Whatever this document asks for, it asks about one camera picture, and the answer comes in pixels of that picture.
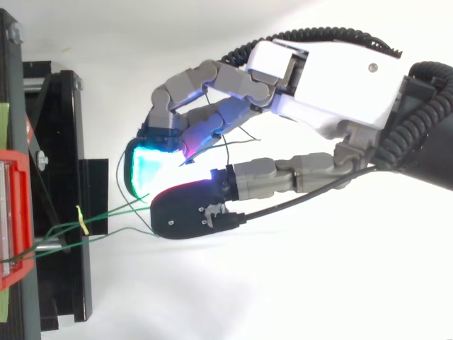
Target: green light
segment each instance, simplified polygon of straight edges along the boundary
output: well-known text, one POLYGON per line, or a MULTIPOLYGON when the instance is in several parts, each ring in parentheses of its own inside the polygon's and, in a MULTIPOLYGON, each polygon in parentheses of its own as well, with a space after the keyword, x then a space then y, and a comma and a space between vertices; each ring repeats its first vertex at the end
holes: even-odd
POLYGON ((181 151, 162 152, 136 147, 132 155, 132 188, 136 197, 146 197, 146 202, 173 186, 211 179, 210 169, 197 164, 180 166, 185 161, 181 151))

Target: white background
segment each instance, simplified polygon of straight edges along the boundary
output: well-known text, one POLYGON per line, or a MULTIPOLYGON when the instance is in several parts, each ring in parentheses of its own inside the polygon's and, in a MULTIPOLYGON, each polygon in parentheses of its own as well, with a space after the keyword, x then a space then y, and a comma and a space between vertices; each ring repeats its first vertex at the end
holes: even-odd
MULTIPOLYGON (((122 204, 116 162, 150 109, 153 89, 249 40, 347 26, 403 50, 408 67, 422 60, 453 64, 452 5, 441 0, 0 5, 23 24, 25 60, 49 59, 84 79, 85 155, 110 159, 112 208, 122 204)), ((233 162, 333 150, 333 142, 307 127, 270 114, 245 127, 263 141, 231 147, 233 162)), ((240 131, 227 135, 245 138, 240 131)), ((225 161, 222 149, 199 160, 212 168, 225 161)), ((292 197, 240 206, 254 211, 292 197)), ((453 193, 440 188, 372 174, 233 232, 180 242, 119 234, 91 245, 93 316, 83 324, 61 318, 61 329, 42 337, 451 339, 452 201, 453 193)), ((134 215, 110 220, 111 230, 126 226, 143 227, 134 215)))

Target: red plastic part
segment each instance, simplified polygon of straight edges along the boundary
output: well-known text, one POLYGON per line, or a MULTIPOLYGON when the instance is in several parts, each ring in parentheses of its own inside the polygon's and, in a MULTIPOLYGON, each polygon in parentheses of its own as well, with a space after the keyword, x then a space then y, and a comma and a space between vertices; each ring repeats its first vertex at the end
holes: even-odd
MULTIPOLYGON (((21 152, 0 149, 0 161, 13 162, 10 168, 10 181, 15 256, 33 246, 29 158, 27 154, 21 152)), ((5 278, 2 278, 3 266, 0 266, 0 290, 24 278, 34 265, 35 262, 32 259, 18 262, 18 265, 12 268, 11 273, 5 278)))

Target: black coiled cable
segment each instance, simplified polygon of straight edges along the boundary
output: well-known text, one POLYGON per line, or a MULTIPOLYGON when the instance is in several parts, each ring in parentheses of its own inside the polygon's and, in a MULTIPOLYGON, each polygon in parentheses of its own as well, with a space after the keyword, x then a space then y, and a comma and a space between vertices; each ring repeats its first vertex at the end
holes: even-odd
POLYGON ((361 30, 353 30, 352 28, 301 28, 299 30, 289 30, 281 32, 272 36, 261 38, 242 45, 223 56, 221 61, 225 64, 230 64, 234 67, 241 67, 247 64, 248 58, 253 48, 262 40, 271 41, 273 39, 282 39, 288 41, 295 41, 298 43, 307 42, 320 42, 320 41, 334 41, 339 40, 346 43, 360 45, 371 50, 375 50, 392 57, 400 58, 402 52, 390 48, 382 40, 371 36, 369 33, 363 33, 361 30))
POLYGON ((443 80, 445 85, 433 99, 410 113, 380 143, 372 160, 379 170, 397 169, 430 129, 452 113, 453 67, 439 62, 419 62, 411 67, 409 76, 426 82, 437 78, 443 80))

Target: clear plastic panel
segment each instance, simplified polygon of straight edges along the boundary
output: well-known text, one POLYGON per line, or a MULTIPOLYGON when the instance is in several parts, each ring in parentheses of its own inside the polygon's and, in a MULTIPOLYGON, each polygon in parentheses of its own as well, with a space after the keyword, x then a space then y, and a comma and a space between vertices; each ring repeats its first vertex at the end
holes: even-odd
MULTIPOLYGON (((13 220, 11 214, 10 168, 12 162, 0 161, 0 259, 13 256, 13 220)), ((13 269, 12 263, 2 264, 2 277, 7 277, 13 269)))

